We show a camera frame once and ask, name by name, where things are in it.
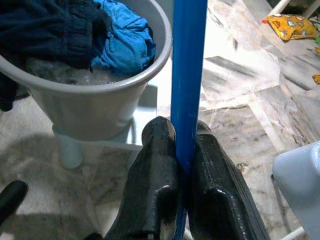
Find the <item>light blue cloth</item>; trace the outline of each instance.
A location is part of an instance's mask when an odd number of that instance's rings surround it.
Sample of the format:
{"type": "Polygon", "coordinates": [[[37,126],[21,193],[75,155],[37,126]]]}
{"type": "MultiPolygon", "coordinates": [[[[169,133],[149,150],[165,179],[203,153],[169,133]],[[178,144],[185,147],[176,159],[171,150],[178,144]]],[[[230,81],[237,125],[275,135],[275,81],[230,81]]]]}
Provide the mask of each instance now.
{"type": "Polygon", "coordinates": [[[92,59],[91,65],[132,75],[147,68],[156,54],[156,44],[150,36],[147,20],[116,0],[94,2],[100,3],[101,9],[110,16],[111,25],[107,39],[99,36],[94,43],[99,55],[92,59]]]}

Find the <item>yellow patterned fabric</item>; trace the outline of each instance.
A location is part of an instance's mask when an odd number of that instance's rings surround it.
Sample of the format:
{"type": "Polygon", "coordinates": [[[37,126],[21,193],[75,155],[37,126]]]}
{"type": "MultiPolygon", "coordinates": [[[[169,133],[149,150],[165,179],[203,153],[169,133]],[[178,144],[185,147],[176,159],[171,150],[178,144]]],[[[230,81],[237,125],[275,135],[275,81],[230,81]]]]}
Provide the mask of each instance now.
{"type": "Polygon", "coordinates": [[[312,78],[316,84],[320,85],[320,75],[314,75],[312,78]]]}
{"type": "Polygon", "coordinates": [[[315,39],[317,29],[303,16],[292,14],[274,14],[267,17],[268,23],[284,41],[290,39],[315,39]]]}

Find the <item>gray bucket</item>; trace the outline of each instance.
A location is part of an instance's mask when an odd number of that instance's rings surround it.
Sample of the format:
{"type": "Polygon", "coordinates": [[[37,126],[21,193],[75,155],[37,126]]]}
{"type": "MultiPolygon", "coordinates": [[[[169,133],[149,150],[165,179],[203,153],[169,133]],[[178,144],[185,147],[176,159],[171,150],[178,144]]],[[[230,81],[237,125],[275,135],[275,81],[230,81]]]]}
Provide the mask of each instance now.
{"type": "Polygon", "coordinates": [[[172,46],[169,20],[155,0],[122,0],[147,19],[156,43],[154,63],[145,71],[106,85],[67,85],[31,75],[0,55],[0,71],[29,88],[56,128],[83,141],[106,140],[119,134],[131,121],[139,98],[166,64],[172,46]]]}

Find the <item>blue stick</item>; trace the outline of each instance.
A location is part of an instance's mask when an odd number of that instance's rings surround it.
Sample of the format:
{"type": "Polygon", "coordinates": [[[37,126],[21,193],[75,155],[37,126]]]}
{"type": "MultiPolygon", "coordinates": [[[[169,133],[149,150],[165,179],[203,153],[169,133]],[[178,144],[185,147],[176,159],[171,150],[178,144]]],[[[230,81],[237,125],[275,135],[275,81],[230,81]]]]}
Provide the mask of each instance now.
{"type": "MultiPolygon", "coordinates": [[[[171,121],[176,131],[176,155],[187,176],[195,155],[207,4],[207,0],[174,0],[171,121]]],[[[186,216],[181,207],[174,240],[183,239],[186,216]]]]}

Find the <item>bucket rim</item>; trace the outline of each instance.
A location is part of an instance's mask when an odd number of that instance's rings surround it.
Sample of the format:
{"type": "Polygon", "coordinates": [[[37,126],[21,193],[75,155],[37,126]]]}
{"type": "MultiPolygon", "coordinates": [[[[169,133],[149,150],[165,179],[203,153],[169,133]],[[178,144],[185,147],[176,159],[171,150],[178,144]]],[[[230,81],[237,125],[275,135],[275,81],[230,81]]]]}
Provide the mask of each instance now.
{"type": "Polygon", "coordinates": [[[6,60],[0,54],[0,72],[14,81],[35,90],[56,92],[59,94],[73,94],[73,95],[96,95],[96,94],[104,94],[109,92],[116,92],[123,89],[128,89],[134,86],[139,86],[146,84],[150,81],[155,75],[157,75],[161,69],[167,63],[167,60],[171,53],[172,47],[172,29],[167,15],[161,6],[156,2],[156,0],[149,0],[151,4],[156,8],[159,12],[160,17],[163,21],[164,32],[165,32],[165,40],[163,49],[159,55],[159,57],[154,61],[154,63],[149,66],[144,71],[139,74],[129,77],[127,79],[108,83],[104,85],[70,85],[65,83],[59,83],[50,81],[35,75],[32,75],[8,60],[6,60]]]}

